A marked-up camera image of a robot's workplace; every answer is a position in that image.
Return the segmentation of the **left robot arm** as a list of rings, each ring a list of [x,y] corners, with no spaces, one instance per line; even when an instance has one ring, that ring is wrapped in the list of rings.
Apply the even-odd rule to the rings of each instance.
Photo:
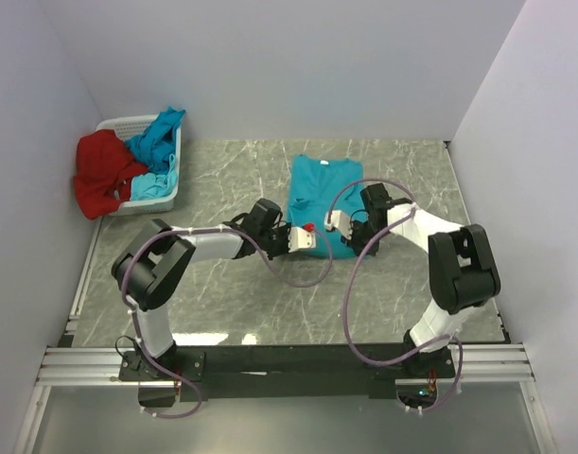
[[[257,252],[272,260],[292,251],[297,234],[292,223],[283,221],[279,206],[267,199],[217,227],[182,229],[159,218],[150,221],[112,266],[133,322],[131,343],[143,371],[155,380],[181,372],[166,303],[190,264]]]

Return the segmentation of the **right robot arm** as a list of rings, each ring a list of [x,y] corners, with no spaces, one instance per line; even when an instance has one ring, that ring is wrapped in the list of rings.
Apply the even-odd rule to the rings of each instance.
[[[365,221],[340,210],[327,215],[325,228],[338,230],[341,241],[360,258],[374,255],[380,239],[392,233],[428,256],[431,301],[403,338],[399,365],[421,377],[438,366],[450,341],[473,312],[500,292],[499,273],[488,236],[479,224],[461,225],[438,218],[408,198],[392,198],[383,183],[360,191]]]

